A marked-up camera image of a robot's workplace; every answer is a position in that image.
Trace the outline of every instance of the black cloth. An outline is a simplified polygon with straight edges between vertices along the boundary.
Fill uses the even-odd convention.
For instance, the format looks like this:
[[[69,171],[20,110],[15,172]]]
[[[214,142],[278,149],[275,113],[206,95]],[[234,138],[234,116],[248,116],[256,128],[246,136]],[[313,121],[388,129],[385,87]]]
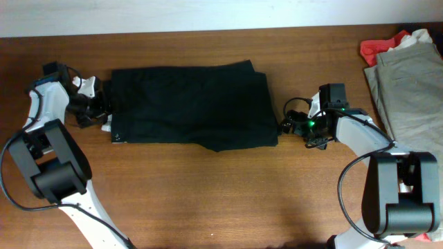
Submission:
[[[114,70],[112,142],[197,143],[214,151],[275,146],[266,75],[250,61]]]

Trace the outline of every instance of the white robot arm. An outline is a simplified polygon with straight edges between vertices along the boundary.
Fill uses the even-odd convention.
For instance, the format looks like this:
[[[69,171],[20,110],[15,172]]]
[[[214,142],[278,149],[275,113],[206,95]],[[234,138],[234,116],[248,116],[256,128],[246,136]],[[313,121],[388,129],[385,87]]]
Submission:
[[[304,100],[309,113],[288,111],[292,100]],[[381,249],[437,229],[440,224],[440,194],[435,157],[413,152],[392,141],[375,126],[367,113],[351,109],[344,84],[320,86],[312,99],[293,98],[284,106],[283,131],[302,136],[306,148],[326,149],[328,142],[347,145],[358,158],[342,172],[338,197],[352,228],[333,236],[328,249]],[[362,201],[363,218],[351,221],[341,197],[346,171],[362,160],[368,166]]]
[[[51,80],[55,79],[44,78],[34,83],[24,132],[14,137],[9,152],[33,194],[55,203],[51,207],[65,212],[93,248],[135,248],[98,200],[89,163],[63,125],[70,104],[69,87]],[[95,77],[74,79],[77,100],[90,101],[95,97],[95,80]],[[35,162],[51,152],[57,157],[39,165]]]

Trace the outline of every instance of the pile of clothes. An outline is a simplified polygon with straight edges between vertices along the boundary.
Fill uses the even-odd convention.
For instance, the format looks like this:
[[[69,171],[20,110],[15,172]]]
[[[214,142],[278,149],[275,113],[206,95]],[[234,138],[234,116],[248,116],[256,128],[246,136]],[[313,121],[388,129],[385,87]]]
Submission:
[[[361,42],[360,52],[388,134],[413,151],[434,154],[443,179],[443,60],[432,37],[426,29],[403,30],[389,40]],[[443,240],[442,225],[422,238]]]

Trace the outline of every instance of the white cloth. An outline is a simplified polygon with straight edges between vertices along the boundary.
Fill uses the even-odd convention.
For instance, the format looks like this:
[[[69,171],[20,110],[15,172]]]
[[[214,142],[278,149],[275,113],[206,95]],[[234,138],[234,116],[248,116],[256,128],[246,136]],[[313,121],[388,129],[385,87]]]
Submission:
[[[111,132],[111,121],[112,121],[112,114],[108,115],[108,121],[106,124],[102,125],[102,131]]]
[[[403,38],[401,38],[401,43],[395,48],[389,48],[388,52],[407,48],[414,44],[431,44],[431,43],[433,43],[433,41],[428,33],[428,30],[423,28],[414,31],[411,35],[403,36]]]

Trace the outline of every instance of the brown wooden surface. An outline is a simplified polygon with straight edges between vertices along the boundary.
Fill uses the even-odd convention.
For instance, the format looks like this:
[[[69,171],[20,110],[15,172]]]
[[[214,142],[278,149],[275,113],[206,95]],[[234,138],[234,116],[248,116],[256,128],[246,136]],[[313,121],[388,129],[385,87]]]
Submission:
[[[359,43],[395,31],[395,25],[384,25],[0,39],[0,141],[24,124],[30,101],[23,91],[42,76],[41,65],[54,60],[84,77],[106,80],[115,68],[251,59],[268,77],[278,120],[286,100],[310,98],[331,82],[346,83],[351,105],[375,117]],[[297,246],[324,242],[349,228],[336,182],[355,155],[342,144],[308,150],[301,138],[281,136],[277,147],[215,153],[199,145],[113,145],[99,127],[80,130],[69,124],[92,166],[101,203],[139,248]],[[20,203],[46,204],[31,194],[9,155],[3,172]],[[345,203],[354,220],[360,217],[364,180],[364,165],[345,179]],[[64,213],[22,212],[3,195],[0,237],[2,248],[89,248]]]

